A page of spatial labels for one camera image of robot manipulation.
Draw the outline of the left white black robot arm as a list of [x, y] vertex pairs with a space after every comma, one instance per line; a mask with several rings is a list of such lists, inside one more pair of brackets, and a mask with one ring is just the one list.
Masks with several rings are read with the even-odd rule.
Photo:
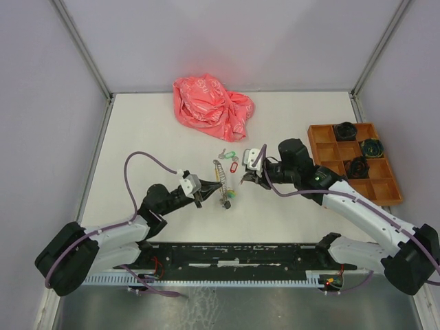
[[151, 263], [148, 240], [164, 229], [164, 215], [203, 201], [221, 188], [218, 181], [195, 184], [183, 179], [174, 190], [152, 185], [134, 215], [120, 222], [91, 228], [76, 222], [64, 225], [37, 256], [34, 264], [45, 286], [58, 296], [78, 289], [89, 276], [123, 265], [144, 268]]

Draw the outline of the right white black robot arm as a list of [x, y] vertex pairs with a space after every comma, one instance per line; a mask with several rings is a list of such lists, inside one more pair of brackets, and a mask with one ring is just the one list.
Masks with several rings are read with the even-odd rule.
[[350, 264], [386, 277], [399, 291], [414, 296], [430, 277], [439, 272], [439, 235], [428, 224], [417, 227], [399, 219], [356, 192], [342, 176], [314, 164], [298, 138], [278, 145], [280, 161], [271, 162], [266, 146], [243, 153], [243, 181], [268, 190], [291, 184], [295, 191], [344, 217], [373, 241], [349, 239], [341, 234], [325, 236], [316, 250], [316, 262], [325, 269]]

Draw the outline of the red tag key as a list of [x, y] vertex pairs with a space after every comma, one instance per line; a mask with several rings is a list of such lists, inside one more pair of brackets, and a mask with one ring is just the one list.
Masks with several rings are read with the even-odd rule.
[[239, 167], [239, 158], [237, 156], [233, 156], [231, 160], [232, 160], [232, 164], [230, 166], [230, 172], [236, 173], [237, 168]]

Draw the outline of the large metal keyring with keys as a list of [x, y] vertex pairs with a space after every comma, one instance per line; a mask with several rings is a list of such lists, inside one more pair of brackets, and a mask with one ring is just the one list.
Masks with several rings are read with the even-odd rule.
[[237, 194], [233, 189], [228, 188], [226, 174], [220, 161], [214, 159], [212, 163], [214, 164], [216, 179], [221, 183], [221, 187], [219, 189], [221, 193], [220, 204], [225, 210], [228, 210], [232, 206], [231, 200], [234, 199]]

